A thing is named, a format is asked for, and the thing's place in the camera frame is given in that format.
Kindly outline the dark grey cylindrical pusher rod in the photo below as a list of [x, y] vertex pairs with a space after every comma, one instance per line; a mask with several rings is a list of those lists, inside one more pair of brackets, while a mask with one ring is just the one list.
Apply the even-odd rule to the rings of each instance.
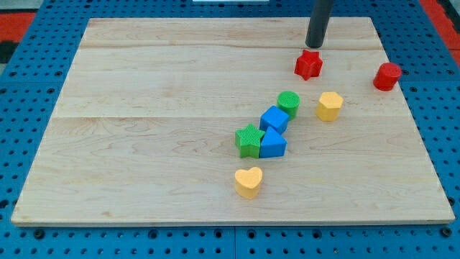
[[310, 48], [320, 48], [331, 16], [334, 0], [316, 0], [310, 16], [305, 43]]

